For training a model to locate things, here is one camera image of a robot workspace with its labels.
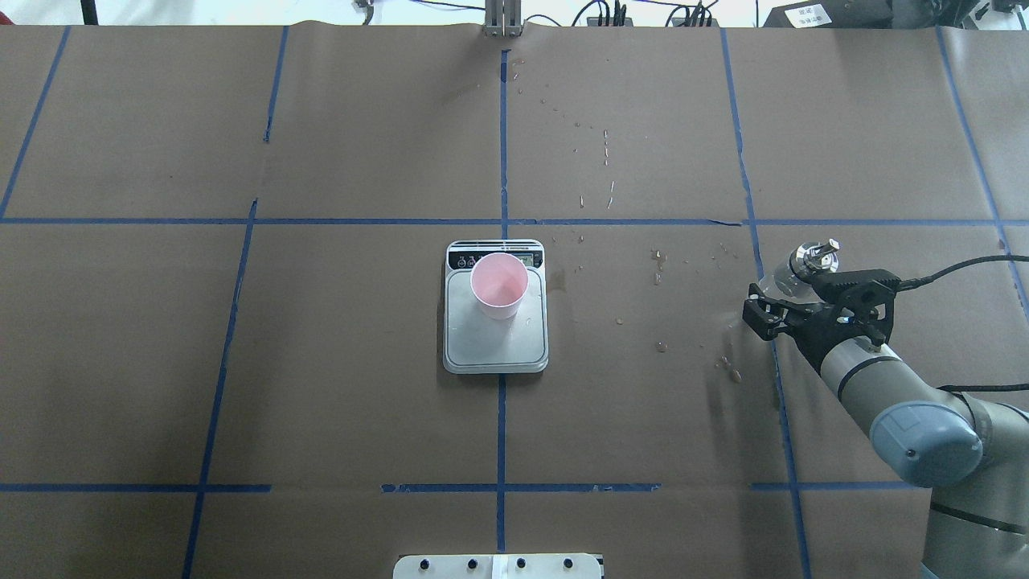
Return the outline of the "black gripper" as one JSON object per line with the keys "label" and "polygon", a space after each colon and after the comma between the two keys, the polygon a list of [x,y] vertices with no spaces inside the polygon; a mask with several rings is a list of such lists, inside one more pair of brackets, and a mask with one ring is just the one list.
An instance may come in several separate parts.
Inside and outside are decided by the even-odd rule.
{"label": "black gripper", "polygon": [[762,281],[750,285],[741,318],[761,340],[774,340],[780,335],[793,338],[802,358],[820,372],[824,359],[835,346],[857,337],[867,338],[863,326],[838,322],[833,307],[815,307],[819,297],[811,286],[779,285]]}

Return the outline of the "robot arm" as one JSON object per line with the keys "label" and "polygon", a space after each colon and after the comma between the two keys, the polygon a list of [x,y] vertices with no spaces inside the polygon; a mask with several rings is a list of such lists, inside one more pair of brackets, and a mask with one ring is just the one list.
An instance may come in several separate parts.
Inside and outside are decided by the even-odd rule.
{"label": "robot arm", "polygon": [[896,290],[867,280],[797,303],[750,285],[742,318],[793,339],[896,476],[931,492],[923,578],[1025,578],[1027,412],[929,386],[888,343]]}

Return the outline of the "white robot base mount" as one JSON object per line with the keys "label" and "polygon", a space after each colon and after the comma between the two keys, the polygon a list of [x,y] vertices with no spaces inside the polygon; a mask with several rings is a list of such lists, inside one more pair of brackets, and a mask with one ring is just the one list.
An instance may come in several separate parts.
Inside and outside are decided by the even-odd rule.
{"label": "white robot base mount", "polygon": [[586,552],[402,556],[393,578],[604,578],[602,556]]}

